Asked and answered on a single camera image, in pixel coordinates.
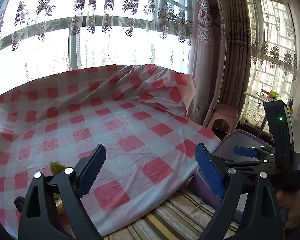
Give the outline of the person's right hand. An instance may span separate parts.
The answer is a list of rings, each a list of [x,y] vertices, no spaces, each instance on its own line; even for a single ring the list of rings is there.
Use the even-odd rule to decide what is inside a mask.
[[[288,193],[282,190],[276,193],[277,202],[280,207],[288,210],[288,218],[285,229],[296,228],[300,225],[300,190],[296,193]]]

